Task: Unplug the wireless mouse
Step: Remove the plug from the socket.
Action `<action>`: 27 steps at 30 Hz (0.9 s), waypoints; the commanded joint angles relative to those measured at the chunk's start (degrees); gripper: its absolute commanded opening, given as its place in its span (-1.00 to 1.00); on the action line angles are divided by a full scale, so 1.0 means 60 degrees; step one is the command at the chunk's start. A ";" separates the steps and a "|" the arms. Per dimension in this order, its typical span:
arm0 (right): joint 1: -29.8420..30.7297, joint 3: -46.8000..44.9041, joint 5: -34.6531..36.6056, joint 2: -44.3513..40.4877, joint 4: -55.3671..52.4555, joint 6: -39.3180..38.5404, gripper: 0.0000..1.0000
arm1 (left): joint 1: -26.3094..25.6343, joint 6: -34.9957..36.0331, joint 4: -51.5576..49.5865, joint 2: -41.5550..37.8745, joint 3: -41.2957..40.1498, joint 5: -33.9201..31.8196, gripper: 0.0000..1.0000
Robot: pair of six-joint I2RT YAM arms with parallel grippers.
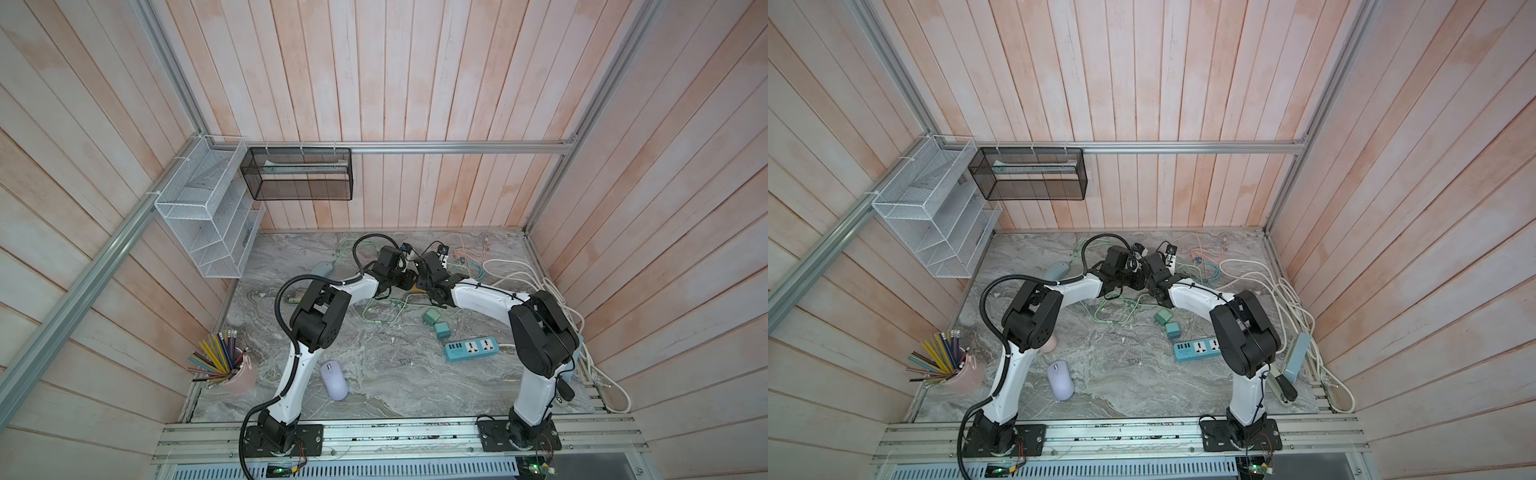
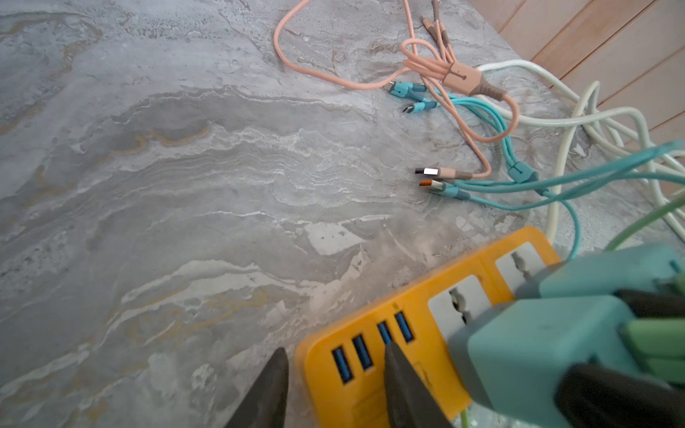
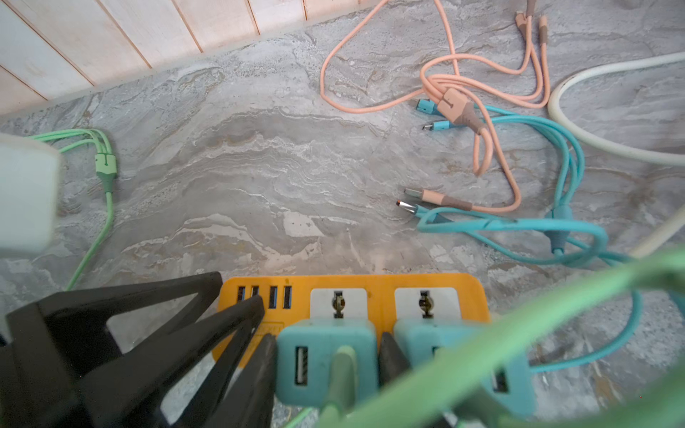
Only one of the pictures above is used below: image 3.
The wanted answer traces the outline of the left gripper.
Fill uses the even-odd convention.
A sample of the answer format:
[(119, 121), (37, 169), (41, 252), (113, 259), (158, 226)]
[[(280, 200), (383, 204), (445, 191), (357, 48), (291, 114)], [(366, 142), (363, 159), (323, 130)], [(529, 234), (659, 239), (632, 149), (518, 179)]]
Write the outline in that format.
[[(222, 284), (221, 274), (210, 272), (58, 292), (16, 310), (8, 319), (14, 340), (1, 351), (1, 426), (123, 426), (242, 322), (262, 320), (257, 295), (197, 322)], [(106, 327), (112, 317), (189, 295), (177, 315), (121, 357)]]

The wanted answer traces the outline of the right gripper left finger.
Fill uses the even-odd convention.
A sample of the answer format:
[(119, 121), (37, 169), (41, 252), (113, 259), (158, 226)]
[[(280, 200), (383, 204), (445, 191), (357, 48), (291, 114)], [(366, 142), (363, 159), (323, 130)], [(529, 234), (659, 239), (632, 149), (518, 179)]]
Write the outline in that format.
[(271, 427), (277, 359), (276, 337), (264, 335), (205, 427)]

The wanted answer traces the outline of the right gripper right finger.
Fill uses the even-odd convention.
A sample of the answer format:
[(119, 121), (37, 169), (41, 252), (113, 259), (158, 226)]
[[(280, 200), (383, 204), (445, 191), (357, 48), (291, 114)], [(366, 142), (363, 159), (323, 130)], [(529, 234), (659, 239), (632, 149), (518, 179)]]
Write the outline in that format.
[(378, 374), (381, 388), (389, 386), (410, 370), (410, 362), (394, 337), (390, 333), (382, 333), (378, 353)]

